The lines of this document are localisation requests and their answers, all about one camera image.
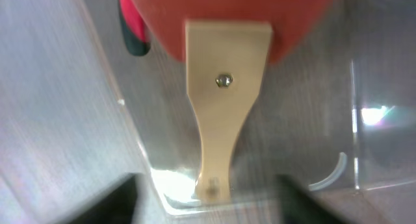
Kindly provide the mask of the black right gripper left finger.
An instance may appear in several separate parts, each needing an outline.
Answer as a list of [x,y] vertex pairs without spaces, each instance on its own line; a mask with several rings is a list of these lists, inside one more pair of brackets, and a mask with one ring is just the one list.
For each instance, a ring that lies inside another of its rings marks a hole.
[[104,197],[69,218],[69,224],[131,224],[138,201],[137,175],[129,174]]

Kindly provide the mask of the red handled pliers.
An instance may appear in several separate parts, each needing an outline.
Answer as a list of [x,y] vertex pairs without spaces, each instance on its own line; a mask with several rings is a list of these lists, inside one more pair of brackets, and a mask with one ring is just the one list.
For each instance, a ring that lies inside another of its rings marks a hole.
[[129,54],[145,56],[151,45],[146,35],[147,29],[142,16],[132,0],[118,0],[118,11],[123,41]]

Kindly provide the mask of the clear plastic storage box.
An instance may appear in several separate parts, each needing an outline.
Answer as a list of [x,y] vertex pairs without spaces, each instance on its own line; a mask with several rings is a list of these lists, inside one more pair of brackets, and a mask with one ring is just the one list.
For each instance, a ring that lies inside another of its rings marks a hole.
[[118,0],[1,0],[1,222],[67,223],[125,180],[134,223],[277,223],[288,174],[352,223],[415,222],[415,0],[330,0],[265,70],[203,205],[185,63],[128,53]]

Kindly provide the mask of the orange scraper with wooden handle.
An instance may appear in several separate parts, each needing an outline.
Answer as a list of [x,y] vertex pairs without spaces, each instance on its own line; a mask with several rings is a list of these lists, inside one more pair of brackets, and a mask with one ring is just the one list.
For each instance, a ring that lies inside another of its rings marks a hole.
[[198,125],[201,203],[230,200],[230,165],[269,63],[282,59],[333,0],[132,0],[148,34],[186,65]]

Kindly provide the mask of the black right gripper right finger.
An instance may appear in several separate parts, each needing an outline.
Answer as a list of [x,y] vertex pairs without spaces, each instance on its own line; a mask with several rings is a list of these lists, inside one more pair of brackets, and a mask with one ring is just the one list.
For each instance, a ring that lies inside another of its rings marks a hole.
[[276,175],[276,194],[284,224],[347,224],[288,175]]

